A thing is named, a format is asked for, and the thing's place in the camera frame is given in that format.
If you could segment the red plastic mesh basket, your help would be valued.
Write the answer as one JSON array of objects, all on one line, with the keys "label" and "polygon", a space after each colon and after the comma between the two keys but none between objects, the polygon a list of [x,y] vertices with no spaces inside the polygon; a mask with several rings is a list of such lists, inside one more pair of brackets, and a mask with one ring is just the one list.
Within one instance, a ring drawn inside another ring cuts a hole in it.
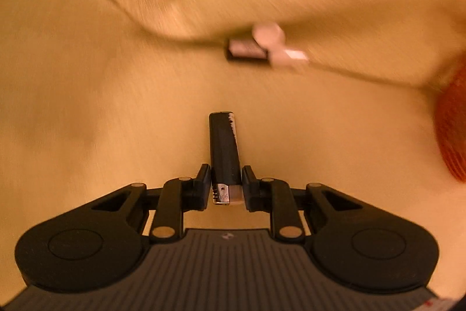
[{"label": "red plastic mesh basket", "polygon": [[457,181],[465,182],[465,58],[438,97],[435,133],[449,172]]}]

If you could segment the black rectangular lighter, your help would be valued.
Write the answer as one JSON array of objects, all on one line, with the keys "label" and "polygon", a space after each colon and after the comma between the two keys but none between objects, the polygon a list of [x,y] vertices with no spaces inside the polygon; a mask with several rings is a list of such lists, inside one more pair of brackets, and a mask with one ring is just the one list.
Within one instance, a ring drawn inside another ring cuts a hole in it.
[{"label": "black rectangular lighter", "polygon": [[232,112],[215,112],[209,115],[209,142],[214,203],[242,204],[243,182]]}]

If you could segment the yellow-green blanket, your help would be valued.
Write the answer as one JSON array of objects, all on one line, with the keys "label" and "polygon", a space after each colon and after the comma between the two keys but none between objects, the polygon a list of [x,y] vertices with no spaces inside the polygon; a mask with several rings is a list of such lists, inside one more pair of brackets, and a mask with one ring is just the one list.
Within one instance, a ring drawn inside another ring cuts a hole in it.
[{"label": "yellow-green blanket", "polygon": [[[227,60],[226,41],[259,23],[309,66]],[[465,0],[1,0],[1,300],[24,287],[14,247],[29,227],[193,175],[218,110],[258,176],[426,227],[441,250],[431,288],[462,296],[465,186],[433,113],[464,53]]]}]

